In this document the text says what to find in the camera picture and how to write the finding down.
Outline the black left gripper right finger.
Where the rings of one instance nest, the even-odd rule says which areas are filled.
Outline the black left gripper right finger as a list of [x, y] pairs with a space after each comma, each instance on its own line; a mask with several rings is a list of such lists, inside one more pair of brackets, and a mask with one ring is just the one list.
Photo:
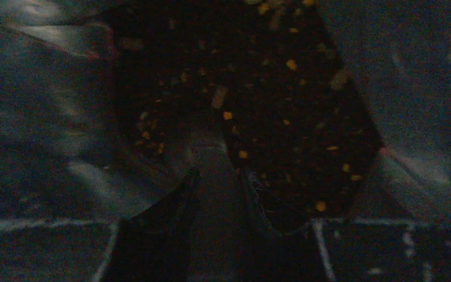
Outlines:
[[408, 219], [317, 218], [272, 225], [271, 192], [243, 172], [255, 281], [451, 281], [451, 229]]

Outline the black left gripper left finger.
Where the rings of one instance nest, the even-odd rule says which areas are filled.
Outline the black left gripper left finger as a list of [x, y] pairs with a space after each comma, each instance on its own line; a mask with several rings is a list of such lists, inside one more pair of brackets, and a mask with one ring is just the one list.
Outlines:
[[198, 180], [130, 220], [0, 219], [0, 281], [186, 281]]

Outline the clear plastic scoop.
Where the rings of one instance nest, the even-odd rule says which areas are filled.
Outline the clear plastic scoop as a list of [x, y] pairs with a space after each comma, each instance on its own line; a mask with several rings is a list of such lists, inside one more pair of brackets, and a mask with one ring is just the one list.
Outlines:
[[218, 129], [173, 132], [164, 164], [181, 176], [195, 169], [195, 212], [183, 236], [184, 281], [251, 281], [250, 232], [238, 177]]

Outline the pink blue pet food bag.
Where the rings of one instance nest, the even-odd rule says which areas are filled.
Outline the pink blue pet food bag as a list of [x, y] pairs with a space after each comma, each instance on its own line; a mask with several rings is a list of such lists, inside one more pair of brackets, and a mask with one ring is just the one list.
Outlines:
[[[106, 164], [115, 131], [110, 31], [122, 1], [0, 1], [0, 138]], [[388, 195], [411, 216], [451, 225], [451, 1], [308, 1], [402, 166]]]

